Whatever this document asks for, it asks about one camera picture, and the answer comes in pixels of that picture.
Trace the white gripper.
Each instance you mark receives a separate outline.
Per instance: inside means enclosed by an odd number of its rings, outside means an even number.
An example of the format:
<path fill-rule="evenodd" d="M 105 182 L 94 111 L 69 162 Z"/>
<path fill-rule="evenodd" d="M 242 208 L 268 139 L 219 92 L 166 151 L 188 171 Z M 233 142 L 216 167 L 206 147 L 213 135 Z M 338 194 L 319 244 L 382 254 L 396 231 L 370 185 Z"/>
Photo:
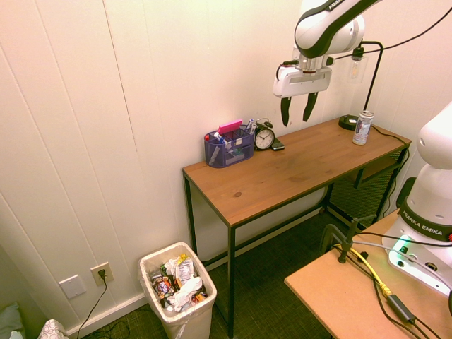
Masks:
<path fill-rule="evenodd" d="M 325 57 L 309 59 L 300 57 L 284 61 L 277 69 L 273 84 L 273 94 L 282 98 L 280 112 L 282 124 L 288 126 L 290 119 L 291 97 L 308 94 L 303 112 L 303 121 L 308 122 L 317 101 L 318 92 L 329 87 L 331 68 Z"/>

